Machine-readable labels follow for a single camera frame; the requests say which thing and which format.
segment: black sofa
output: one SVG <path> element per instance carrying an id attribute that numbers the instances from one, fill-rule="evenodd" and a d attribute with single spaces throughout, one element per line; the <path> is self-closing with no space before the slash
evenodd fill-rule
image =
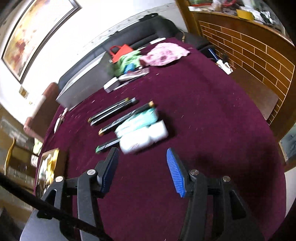
<path id="1" fill-rule="evenodd" d="M 208 48 L 214 48 L 210 42 L 200 36 L 195 36 L 191 33 L 185 32 L 185 43 L 193 45 L 203 54 L 207 54 Z M 80 61 L 78 61 L 72 68 L 70 68 L 60 79 L 58 83 L 59 91 L 63 89 L 66 83 L 78 73 L 90 61 L 95 59 L 101 53 L 109 51 L 110 47 L 114 45 L 122 46 L 129 45 L 133 49 L 148 45 L 152 40 L 157 38 L 171 38 L 175 37 L 182 40 L 183 32 L 180 31 L 175 24 L 157 13 L 152 13 L 144 16 L 138 22 L 128 26 L 127 28 L 112 34 L 107 40 L 95 47 L 88 54 L 86 54 Z"/>

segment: teal package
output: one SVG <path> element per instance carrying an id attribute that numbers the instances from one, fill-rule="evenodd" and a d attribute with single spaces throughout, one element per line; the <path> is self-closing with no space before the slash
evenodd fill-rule
<path id="1" fill-rule="evenodd" d="M 135 114 L 123 122 L 115 130 L 117 138 L 121 138 L 123 135 L 142 128 L 144 126 L 150 126 L 157 122 L 158 113 L 155 108 L 148 109 L 139 114 Z"/>

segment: blue object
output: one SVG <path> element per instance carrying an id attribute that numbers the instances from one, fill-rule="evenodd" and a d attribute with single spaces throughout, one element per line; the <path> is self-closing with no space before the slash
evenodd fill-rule
<path id="1" fill-rule="evenodd" d="M 124 69 L 124 73 L 127 74 L 129 71 L 133 72 L 135 68 L 135 64 L 128 64 Z"/>
<path id="2" fill-rule="evenodd" d="M 212 49 L 209 48 L 209 52 L 212 54 L 212 58 L 217 62 L 219 60 L 218 56 L 214 53 Z"/>
<path id="3" fill-rule="evenodd" d="M 177 193 L 179 193 L 181 197 L 185 197 L 186 189 L 185 189 L 184 176 L 170 148 L 167 150 L 167 163 L 168 163 L 170 174 L 172 176 Z"/>

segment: green cloth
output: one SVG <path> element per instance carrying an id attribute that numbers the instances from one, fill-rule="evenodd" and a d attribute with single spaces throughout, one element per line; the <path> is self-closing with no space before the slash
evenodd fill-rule
<path id="1" fill-rule="evenodd" d="M 139 50 L 134 50 L 130 53 L 122 55 L 119 60 L 114 64 L 114 74 L 116 77 L 121 76 L 124 73 L 124 69 L 129 64 L 134 64 L 136 68 L 140 67 L 139 58 L 141 57 Z"/>

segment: metal screw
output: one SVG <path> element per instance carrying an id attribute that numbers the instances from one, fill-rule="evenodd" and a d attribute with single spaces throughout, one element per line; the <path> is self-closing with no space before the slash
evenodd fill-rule
<path id="1" fill-rule="evenodd" d="M 63 180 L 64 178 L 62 176 L 56 177 L 56 182 L 59 183 Z"/>
<path id="2" fill-rule="evenodd" d="M 196 170 L 196 169 L 192 169 L 192 170 L 190 171 L 190 174 L 193 175 L 193 176 L 197 176 L 197 175 L 199 174 L 199 171 Z"/>
<path id="3" fill-rule="evenodd" d="M 229 176 L 224 176 L 223 181 L 224 182 L 230 182 L 230 177 Z"/>
<path id="4" fill-rule="evenodd" d="M 90 170 L 87 171 L 87 174 L 90 175 L 90 176 L 95 174 L 95 173 L 96 173 L 96 170 L 94 170 L 94 169 L 90 169 Z"/>

